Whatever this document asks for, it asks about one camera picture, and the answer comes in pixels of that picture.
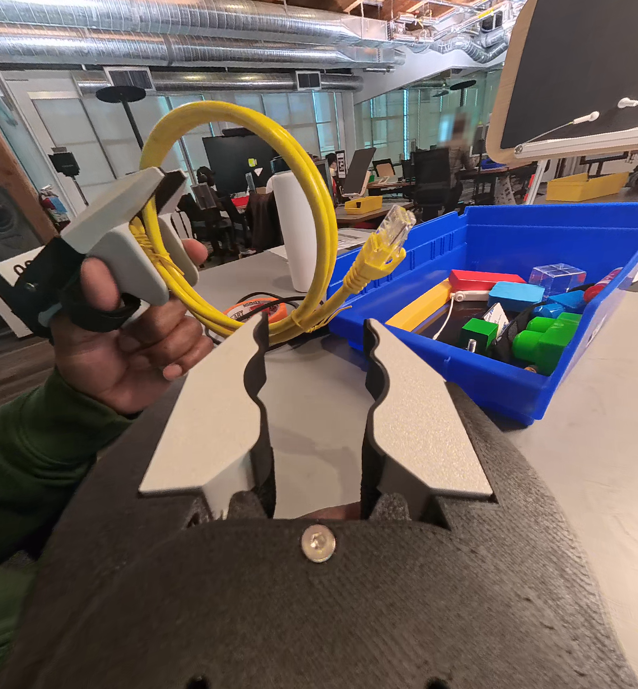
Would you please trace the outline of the thick wooden post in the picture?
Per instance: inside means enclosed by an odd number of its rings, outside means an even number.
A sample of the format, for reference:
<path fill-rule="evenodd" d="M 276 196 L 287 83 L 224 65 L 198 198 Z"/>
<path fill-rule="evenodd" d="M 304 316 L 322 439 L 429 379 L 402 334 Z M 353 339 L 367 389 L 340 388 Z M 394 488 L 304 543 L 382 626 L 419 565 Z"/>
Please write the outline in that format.
<path fill-rule="evenodd" d="M 56 229 L 38 200 L 38 192 L 0 130 L 0 186 L 13 198 L 39 240 L 46 244 Z"/>

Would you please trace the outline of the black television screen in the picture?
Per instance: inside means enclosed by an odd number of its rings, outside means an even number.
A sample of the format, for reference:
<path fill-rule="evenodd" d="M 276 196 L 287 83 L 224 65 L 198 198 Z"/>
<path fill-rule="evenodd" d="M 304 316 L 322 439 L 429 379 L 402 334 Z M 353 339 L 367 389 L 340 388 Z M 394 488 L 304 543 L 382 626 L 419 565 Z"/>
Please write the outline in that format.
<path fill-rule="evenodd" d="M 279 154 L 259 136 L 210 136 L 202 142 L 220 193 L 247 192 L 249 174 L 254 189 L 266 187 L 273 174 L 271 161 Z"/>

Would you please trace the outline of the red dry-erase marker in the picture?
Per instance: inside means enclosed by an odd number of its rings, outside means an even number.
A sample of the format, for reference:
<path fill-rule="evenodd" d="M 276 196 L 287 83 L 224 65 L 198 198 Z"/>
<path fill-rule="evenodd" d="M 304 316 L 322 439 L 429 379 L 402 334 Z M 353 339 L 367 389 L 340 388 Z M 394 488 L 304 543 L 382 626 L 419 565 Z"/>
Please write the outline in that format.
<path fill-rule="evenodd" d="M 585 289 L 583 292 L 584 303 L 590 303 L 594 298 L 596 298 L 604 289 L 606 289 L 610 285 L 610 283 L 613 280 L 615 280 L 619 276 L 622 270 L 623 267 L 613 269 L 601 280 L 597 281 L 596 283 L 590 285 L 590 287 Z"/>

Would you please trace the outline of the orange tape roll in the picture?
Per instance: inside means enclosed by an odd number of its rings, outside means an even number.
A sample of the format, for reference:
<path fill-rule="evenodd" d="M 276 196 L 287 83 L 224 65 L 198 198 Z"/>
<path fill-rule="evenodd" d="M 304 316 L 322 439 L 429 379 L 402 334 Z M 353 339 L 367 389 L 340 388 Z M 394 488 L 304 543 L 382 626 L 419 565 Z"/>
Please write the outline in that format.
<path fill-rule="evenodd" d="M 253 315 L 266 314 L 268 322 L 279 323 L 289 316 L 289 307 L 297 306 L 289 297 L 255 295 L 236 303 L 223 313 L 237 322 L 246 322 Z"/>

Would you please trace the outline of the long yellow block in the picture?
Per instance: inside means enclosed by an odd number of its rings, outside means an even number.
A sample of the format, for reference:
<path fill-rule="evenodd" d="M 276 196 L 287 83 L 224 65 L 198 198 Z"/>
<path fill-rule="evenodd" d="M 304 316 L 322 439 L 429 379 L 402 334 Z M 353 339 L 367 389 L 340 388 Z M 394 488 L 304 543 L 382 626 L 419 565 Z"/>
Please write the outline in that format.
<path fill-rule="evenodd" d="M 414 332 L 440 309 L 449 305 L 450 300 L 451 283 L 446 279 L 399 310 L 386 321 L 386 325 L 405 332 Z"/>

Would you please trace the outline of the red fire extinguisher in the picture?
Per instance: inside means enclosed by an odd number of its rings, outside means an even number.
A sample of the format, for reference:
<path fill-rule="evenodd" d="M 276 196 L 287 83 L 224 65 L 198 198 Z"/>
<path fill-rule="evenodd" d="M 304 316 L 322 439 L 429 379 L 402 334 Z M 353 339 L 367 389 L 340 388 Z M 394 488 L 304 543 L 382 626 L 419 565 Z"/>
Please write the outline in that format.
<path fill-rule="evenodd" d="M 52 185 L 46 185 L 39 189 L 38 200 L 56 231 L 60 232 L 70 223 L 68 211 Z"/>

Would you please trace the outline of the black board tan frame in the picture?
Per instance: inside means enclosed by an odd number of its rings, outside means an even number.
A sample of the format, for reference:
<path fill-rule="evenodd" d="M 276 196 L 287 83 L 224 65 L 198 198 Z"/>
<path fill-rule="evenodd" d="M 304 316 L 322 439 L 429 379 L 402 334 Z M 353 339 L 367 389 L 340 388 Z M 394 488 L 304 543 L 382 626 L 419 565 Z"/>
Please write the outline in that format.
<path fill-rule="evenodd" d="M 527 1 L 486 150 L 510 168 L 638 151 L 638 1 Z"/>

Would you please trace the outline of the large blue plastic bin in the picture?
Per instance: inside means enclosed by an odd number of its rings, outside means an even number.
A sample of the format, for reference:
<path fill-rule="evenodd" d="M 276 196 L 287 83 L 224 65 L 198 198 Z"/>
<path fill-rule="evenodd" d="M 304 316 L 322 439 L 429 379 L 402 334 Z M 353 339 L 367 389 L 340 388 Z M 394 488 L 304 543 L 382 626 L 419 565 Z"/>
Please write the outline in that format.
<path fill-rule="evenodd" d="M 404 244 L 406 258 L 382 280 L 347 300 L 329 330 L 362 350 L 363 322 L 386 323 L 453 269 L 528 278 L 540 264 L 568 263 L 596 282 L 623 274 L 587 307 L 574 340 L 550 377 L 531 374 L 391 327 L 420 358 L 458 384 L 482 409 L 530 426 L 544 417 L 563 379 L 616 312 L 638 269 L 638 202 L 469 207 L 420 225 Z"/>

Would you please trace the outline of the black circuit board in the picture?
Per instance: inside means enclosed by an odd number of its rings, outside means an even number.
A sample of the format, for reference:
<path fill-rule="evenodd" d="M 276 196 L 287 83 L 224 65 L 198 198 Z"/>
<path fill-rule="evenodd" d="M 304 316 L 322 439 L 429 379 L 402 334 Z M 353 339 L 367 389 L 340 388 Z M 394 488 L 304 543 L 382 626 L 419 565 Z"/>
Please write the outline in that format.
<path fill-rule="evenodd" d="M 446 326 L 446 328 L 444 328 L 442 334 L 439 335 L 437 340 L 439 342 L 443 342 L 445 344 L 458 347 L 457 346 L 458 337 L 459 337 L 461 328 L 463 327 L 463 325 L 465 325 L 465 323 L 462 323 L 461 321 L 460 322 L 455 321 L 452 323 L 448 323 L 448 325 Z"/>

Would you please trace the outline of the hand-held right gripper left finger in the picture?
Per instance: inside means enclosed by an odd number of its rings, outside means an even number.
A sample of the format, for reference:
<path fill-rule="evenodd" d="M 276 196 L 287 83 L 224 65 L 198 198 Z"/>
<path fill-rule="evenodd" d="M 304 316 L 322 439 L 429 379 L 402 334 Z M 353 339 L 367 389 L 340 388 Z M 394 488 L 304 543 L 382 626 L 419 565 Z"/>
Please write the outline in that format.
<path fill-rule="evenodd" d="M 237 493 L 252 493 L 273 518 L 273 448 L 260 399 L 268 316 L 253 315 L 187 374 L 139 494 L 198 495 L 214 519 Z"/>

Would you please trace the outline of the narrow silver ceiling duct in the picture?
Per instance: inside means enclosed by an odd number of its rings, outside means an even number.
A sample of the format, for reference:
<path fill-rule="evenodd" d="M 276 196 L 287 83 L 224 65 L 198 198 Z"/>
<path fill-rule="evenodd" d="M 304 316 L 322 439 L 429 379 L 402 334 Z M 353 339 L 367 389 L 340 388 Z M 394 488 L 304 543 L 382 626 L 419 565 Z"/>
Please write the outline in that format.
<path fill-rule="evenodd" d="M 73 81 L 84 97 L 114 85 L 142 88 L 148 96 L 180 96 L 206 92 L 293 93 L 358 92 L 362 77 L 355 74 L 275 71 L 172 71 L 148 67 L 111 67 L 73 71 Z"/>

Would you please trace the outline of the blue stud brick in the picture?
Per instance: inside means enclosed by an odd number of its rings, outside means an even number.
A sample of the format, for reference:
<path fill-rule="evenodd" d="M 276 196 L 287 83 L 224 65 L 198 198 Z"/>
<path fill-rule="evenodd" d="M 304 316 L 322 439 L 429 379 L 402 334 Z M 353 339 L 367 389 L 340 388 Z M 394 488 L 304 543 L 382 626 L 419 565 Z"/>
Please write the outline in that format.
<path fill-rule="evenodd" d="M 574 290 L 549 296 L 545 303 L 535 307 L 532 315 L 551 319 L 557 319 L 564 314 L 582 315 L 586 308 L 583 295 L 583 290 Z"/>

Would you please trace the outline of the green cube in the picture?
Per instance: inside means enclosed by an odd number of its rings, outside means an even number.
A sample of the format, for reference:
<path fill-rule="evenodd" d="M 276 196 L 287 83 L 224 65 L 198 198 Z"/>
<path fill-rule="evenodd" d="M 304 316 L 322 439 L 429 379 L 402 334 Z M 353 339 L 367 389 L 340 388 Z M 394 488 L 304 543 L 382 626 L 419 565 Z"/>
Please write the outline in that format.
<path fill-rule="evenodd" d="M 497 339 L 499 326 L 484 319 L 471 318 L 461 328 L 457 346 L 471 353 L 486 356 Z"/>

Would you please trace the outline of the light blue foam block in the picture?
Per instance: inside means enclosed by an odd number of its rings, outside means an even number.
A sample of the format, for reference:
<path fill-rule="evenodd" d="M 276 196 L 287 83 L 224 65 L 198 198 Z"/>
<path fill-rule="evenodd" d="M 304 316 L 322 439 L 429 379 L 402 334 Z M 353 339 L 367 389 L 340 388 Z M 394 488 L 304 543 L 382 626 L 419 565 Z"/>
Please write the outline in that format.
<path fill-rule="evenodd" d="M 519 314 L 533 308 L 544 299 L 542 286 L 526 282 L 497 282 L 488 294 L 488 307 L 500 305 L 506 312 Z"/>

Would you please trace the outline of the black office chair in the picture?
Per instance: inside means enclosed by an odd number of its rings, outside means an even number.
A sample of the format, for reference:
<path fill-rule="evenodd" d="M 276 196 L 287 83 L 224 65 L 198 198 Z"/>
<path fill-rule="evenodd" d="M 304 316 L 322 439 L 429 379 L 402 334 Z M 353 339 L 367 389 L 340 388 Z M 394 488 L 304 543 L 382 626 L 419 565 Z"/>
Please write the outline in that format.
<path fill-rule="evenodd" d="M 416 150 L 411 155 L 412 189 L 410 197 L 419 222 L 437 218 L 451 202 L 457 184 L 451 172 L 450 149 Z"/>

